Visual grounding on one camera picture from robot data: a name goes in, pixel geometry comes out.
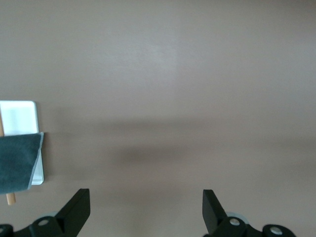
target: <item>gray wall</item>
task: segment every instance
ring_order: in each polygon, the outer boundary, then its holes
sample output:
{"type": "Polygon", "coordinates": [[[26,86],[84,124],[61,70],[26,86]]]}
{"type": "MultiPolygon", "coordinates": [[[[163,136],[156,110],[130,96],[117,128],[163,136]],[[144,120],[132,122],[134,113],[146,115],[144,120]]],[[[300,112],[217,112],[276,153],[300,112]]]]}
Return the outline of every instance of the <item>gray wall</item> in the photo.
{"type": "Polygon", "coordinates": [[[314,236],[316,2],[0,0],[0,99],[34,100],[45,183],[26,226],[90,188],[80,236],[202,236],[202,189],[314,236]]]}

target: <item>wooden stick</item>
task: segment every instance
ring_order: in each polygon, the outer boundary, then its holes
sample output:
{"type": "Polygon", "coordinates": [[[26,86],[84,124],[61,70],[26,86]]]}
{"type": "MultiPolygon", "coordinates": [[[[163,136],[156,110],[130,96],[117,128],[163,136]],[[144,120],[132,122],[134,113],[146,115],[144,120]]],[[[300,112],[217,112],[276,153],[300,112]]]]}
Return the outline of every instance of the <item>wooden stick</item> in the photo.
{"type": "MultiPolygon", "coordinates": [[[[1,117],[1,110],[0,110],[0,137],[4,136],[4,130],[3,130],[3,123],[2,123],[2,117],[1,117]]],[[[6,200],[8,201],[8,205],[13,205],[16,203],[15,200],[15,193],[6,194],[6,200]]]]}

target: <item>green towel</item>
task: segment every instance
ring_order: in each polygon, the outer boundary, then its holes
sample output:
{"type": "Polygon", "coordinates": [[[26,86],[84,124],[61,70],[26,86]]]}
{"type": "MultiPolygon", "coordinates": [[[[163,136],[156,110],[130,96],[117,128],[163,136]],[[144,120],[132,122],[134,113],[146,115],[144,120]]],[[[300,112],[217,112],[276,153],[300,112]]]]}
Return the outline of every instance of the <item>green towel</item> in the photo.
{"type": "Polygon", "coordinates": [[[0,194],[31,187],[44,133],[0,137],[0,194]]]}

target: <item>white plastic tray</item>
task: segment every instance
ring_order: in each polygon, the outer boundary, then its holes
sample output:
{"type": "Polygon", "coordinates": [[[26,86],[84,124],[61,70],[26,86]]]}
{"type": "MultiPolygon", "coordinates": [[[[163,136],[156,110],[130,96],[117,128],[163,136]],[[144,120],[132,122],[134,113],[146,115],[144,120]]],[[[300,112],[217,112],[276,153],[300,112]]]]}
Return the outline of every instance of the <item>white plastic tray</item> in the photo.
{"type": "MultiPolygon", "coordinates": [[[[38,116],[34,101],[0,100],[0,109],[5,136],[39,132],[38,116]]],[[[32,185],[44,182],[41,152],[36,164],[32,185]]]]}

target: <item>beige wall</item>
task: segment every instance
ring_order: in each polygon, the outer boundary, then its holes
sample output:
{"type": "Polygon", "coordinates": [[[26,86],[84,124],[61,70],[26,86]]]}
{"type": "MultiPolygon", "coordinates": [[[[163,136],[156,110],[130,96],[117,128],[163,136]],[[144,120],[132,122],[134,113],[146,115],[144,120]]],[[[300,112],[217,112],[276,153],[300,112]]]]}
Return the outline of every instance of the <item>beige wall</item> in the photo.
{"type": "Polygon", "coordinates": [[[199,237],[202,189],[315,235],[316,2],[0,0],[0,99],[39,107],[21,228],[90,188],[79,236],[199,237]]]}

